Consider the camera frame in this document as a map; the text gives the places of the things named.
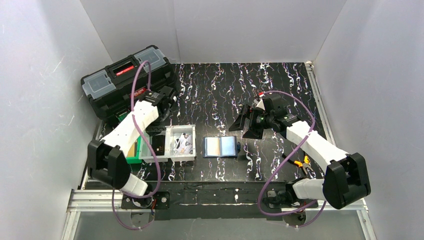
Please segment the orange black pliers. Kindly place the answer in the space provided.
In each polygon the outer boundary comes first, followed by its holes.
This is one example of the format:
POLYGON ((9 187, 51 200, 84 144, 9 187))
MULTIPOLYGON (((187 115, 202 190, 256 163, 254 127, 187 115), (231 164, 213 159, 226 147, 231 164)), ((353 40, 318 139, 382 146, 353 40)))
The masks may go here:
POLYGON ((311 164, 310 164, 311 161, 308 155, 305 155, 302 161, 289 159, 287 162, 300 168, 305 175, 314 172, 314 170, 311 167, 311 164))

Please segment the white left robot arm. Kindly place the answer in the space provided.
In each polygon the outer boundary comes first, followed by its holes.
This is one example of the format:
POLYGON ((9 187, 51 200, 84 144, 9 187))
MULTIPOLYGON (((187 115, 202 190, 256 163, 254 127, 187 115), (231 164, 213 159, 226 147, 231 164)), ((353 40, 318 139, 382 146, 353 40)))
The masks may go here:
POLYGON ((148 142, 143 131, 161 116, 157 105, 146 100, 137 101, 133 110, 112 132, 88 144, 88 175, 131 198, 152 197, 159 190, 161 177, 158 177, 155 189, 147 192, 148 183, 132 174, 127 155, 139 137, 148 142))

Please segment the green plastic bin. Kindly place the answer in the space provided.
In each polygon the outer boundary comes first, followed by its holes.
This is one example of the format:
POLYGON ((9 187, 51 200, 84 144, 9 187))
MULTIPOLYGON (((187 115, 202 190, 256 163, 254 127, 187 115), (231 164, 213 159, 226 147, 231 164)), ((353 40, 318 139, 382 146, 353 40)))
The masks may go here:
POLYGON ((126 161, 128 164, 141 164, 142 160, 140 159, 140 144, 143 143, 142 138, 139 136, 137 140, 131 145, 127 155, 126 161))

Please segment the black chip card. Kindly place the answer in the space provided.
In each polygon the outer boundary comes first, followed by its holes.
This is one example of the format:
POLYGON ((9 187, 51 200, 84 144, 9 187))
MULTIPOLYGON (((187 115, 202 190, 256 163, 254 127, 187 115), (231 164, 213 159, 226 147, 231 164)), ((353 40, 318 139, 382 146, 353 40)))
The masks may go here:
POLYGON ((164 156, 165 155, 165 143, 166 143, 166 136, 165 135, 153 135, 151 137, 151 146, 154 150, 154 153, 157 156, 164 156))

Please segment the blue leather card holder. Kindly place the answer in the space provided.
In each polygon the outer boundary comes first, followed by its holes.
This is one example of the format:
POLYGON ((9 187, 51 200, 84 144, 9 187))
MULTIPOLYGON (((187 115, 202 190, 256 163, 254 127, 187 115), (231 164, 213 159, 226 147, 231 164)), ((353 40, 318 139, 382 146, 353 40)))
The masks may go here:
POLYGON ((209 136, 203 138, 204 158, 236 158, 241 143, 236 136, 209 136))

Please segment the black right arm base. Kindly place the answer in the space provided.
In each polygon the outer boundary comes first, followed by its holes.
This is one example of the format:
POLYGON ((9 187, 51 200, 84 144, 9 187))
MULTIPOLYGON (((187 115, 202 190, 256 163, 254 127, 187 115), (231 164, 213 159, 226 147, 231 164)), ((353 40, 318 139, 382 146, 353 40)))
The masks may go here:
POLYGON ((285 190, 268 190, 262 197, 261 202, 269 209, 297 209, 313 202, 313 200, 298 199, 285 190))

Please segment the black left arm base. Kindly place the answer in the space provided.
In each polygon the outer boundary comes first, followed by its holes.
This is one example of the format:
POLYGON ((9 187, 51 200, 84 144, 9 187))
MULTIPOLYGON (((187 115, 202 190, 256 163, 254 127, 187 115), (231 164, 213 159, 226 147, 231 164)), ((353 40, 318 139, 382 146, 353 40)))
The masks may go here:
POLYGON ((168 191, 158 191, 149 198, 122 196, 121 208, 124 210, 166 210, 170 207, 171 195, 168 191))

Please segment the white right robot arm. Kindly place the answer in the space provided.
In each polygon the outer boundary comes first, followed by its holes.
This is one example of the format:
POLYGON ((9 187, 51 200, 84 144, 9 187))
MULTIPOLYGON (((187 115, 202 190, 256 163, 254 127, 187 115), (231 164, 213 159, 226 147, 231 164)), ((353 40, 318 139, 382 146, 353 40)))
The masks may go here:
POLYGON ((272 129, 299 146, 324 172, 322 179, 301 178, 285 185, 270 200, 291 204, 299 200, 323 200, 335 209, 342 209, 371 194, 371 184, 365 158, 359 153, 347 153, 327 141, 306 121, 283 109, 264 110, 245 104, 229 131, 241 131, 249 120, 245 139, 261 139, 265 129, 272 129))

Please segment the gold card in bin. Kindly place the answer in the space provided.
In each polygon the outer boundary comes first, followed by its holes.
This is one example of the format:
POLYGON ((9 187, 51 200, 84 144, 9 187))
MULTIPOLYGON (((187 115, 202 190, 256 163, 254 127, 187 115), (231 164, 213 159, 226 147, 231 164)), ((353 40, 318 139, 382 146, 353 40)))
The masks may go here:
POLYGON ((139 144, 136 141, 129 149, 127 157, 128 158, 137 158, 139 152, 139 144))

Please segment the black grey toolbox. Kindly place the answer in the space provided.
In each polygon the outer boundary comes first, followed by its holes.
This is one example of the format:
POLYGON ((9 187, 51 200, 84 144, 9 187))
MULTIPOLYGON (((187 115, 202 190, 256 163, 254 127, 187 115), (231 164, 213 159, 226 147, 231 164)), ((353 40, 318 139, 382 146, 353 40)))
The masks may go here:
POLYGON ((151 65, 152 91, 159 92, 164 86, 180 90, 174 66, 157 46, 149 45, 81 78, 81 87, 99 119, 113 122, 129 111, 134 77, 144 61, 151 65))

